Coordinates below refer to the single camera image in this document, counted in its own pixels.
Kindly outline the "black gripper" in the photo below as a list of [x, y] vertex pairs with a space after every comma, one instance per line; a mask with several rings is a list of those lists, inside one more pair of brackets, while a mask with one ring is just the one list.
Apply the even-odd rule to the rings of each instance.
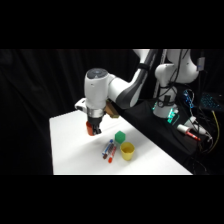
[[102, 131], [99, 127], [100, 123], [102, 121], [102, 118], [99, 117], [99, 118], [93, 118], [93, 117], [90, 117], [88, 116], [88, 122], [91, 124], [91, 135], [94, 136], [94, 135], [98, 135], [98, 134], [101, 134]]

